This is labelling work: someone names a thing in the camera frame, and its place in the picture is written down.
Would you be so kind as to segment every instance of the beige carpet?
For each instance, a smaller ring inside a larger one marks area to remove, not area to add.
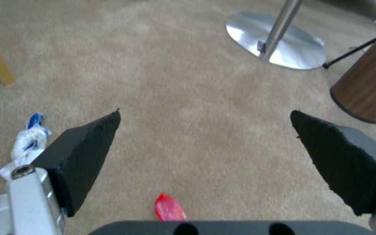
[[[227,35],[239,11],[277,15],[280,0],[0,0],[0,52],[17,82],[0,85],[0,167],[35,111],[53,141],[117,107],[122,122],[67,234],[116,220],[156,220],[167,192],[192,220],[340,220],[367,225],[331,192],[289,121],[291,110],[358,128],[329,87],[330,70],[259,61]],[[329,58],[376,36],[368,19],[304,2],[294,22]],[[3,182],[0,179],[0,190]]]

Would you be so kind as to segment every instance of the wooden trash can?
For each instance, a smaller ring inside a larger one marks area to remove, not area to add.
[[[349,115],[376,123],[376,42],[330,88],[330,95]]]

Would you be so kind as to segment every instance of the silver round base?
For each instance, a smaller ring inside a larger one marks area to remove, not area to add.
[[[247,51],[263,58],[258,42],[264,43],[275,22],[268,15],[240,12],[232,15],[226,23],[227,33]],[[290,25],[269,62],[296,70],[311,70],[326,61],[323,42],[306,31]]]

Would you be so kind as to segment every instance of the chrome pole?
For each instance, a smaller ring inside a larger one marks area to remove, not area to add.
[[[287,28],[291,24],[292,19],[300,8],[302,0],[286,0],[281,12],[276,18],[275,24],[273,25],[267,40],[264,45],[264,50],[261,50],[262,58],[269,61],[271,55],[276,49],[279,41],[284,36]]]

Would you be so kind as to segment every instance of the red candy wrapper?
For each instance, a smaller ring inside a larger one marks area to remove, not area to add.
[[[187,216],[173,197],[161,193],[156,199],[156,215],[161,221],[185,221]]]

